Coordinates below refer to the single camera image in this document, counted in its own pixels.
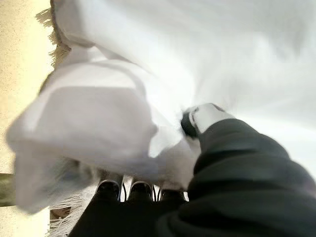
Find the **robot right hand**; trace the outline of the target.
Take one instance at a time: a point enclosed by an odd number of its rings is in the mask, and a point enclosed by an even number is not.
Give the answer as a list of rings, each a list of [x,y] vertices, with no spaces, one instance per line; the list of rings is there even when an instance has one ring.
[[[144,183],[118,201],[102,183],[72,229],[73,237],[313,237],[316,184],[272,138],[214,104],[184,113],[186,135],[201,153],[188,200],[163,190],[151,200]]]

